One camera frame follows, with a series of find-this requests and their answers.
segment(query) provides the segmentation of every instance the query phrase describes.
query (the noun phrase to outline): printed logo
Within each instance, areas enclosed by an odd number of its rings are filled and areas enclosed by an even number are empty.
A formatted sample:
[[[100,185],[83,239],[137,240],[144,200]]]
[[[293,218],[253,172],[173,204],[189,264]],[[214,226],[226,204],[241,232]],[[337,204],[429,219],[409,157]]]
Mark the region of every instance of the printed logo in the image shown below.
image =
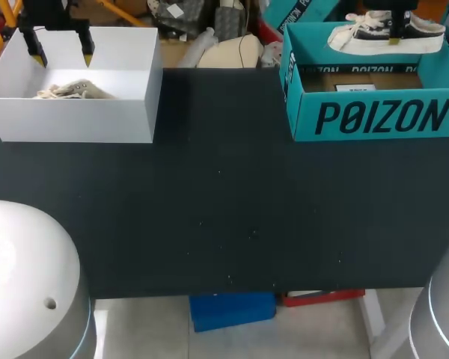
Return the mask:
[[[376,117],[378,108],[387,111]],[[340,121],[339,130],[343,134],[356,132],[362,133],[384,133],[384,132],[407,132],[417,127],[419,132],[430,126],[431,131],[436,132],[442,125],[449,110],[449,99],[439,106],[437,99],[431,99],[425,108],[420,99],[411,99],[405,103],[401,99],[387,99],[384,101],[373,101],[367,118],[366,104],[362,101],[348,103],[341,111],[341,105],[337,102],[323,102],[317,119],[315,135],[321,135],[327,123]],[[389,118],[397,117],[394,125],[389,125]]]
[[[294,52],[290,53],[290,62],[287,65],[287,73],[284,77],[284,103],[287,103],[287,92],[290,86],[291,81],[293,80],[293,71],[296,66],[296,57],[294,56]]]
[[[415,73],[415,64],[340,64],[340,65],[300,65],[305,73]]]
[[[311,0],[298,0],[291,11],[284,18],[283,22],[279,24],[278,31],[283,34],[286,24],[298,21],[301,18],[302,14],[305,13],[310,3]]]

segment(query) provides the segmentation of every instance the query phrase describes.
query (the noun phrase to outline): beige cushion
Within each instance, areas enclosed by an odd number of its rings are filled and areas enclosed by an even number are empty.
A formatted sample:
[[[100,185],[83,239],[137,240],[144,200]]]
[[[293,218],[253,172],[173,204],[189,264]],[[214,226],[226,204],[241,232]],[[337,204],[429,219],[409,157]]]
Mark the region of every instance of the beige cushion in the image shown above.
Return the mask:
[[[256,67],[263,46],[254,35],[223,41],[210,47],[198,63],[201,68],[234,69]]]

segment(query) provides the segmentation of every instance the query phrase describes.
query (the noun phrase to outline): white sole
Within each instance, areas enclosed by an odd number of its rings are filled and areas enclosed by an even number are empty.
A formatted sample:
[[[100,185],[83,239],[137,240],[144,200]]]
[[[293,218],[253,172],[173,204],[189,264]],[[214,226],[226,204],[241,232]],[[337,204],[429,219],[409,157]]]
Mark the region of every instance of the white sole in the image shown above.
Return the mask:
[[[444,34],[437,37],[400,40],[397,45],[390,45],[388,40],[359,40],[352,38],[346,43],[346,33],[331,34],[329,46],[336,51],[351,55],[384,54],[432,54],[442,48]]]

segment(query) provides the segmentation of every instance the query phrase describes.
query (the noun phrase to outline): black tabletop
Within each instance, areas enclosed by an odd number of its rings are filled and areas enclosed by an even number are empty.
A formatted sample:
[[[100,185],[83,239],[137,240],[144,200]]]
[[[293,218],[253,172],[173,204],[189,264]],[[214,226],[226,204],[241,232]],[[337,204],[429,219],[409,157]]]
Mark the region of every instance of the black tabletop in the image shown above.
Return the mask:
[[[153,144],[0,142],[0,200],[64,226],[96,298],[423,286],[449,138],[295,143],[276,71],[166,70]]]

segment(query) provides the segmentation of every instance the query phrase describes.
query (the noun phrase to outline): white shoelace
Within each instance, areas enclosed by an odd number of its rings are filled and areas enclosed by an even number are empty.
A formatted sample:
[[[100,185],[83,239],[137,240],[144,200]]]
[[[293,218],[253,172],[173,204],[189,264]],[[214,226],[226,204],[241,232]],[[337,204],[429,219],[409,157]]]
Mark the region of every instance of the white shoelace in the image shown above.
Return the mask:
[[[356,32],[360,28],[369,30],[370,28],[379,28],[384,26],[384,21],[388,20],[390,17],[388,11],[368,11],[365,15],[357,15],[355,13],[348,13],[346,15],[346,20],[354,21],[354,25],[345,25],[340,30],[336,31],[332,37],[328,39],[328,42],[333,41],[337,34],[341,32],[346,32],[347,37],[344,41],[342,47],[346,45],[354,37]]]

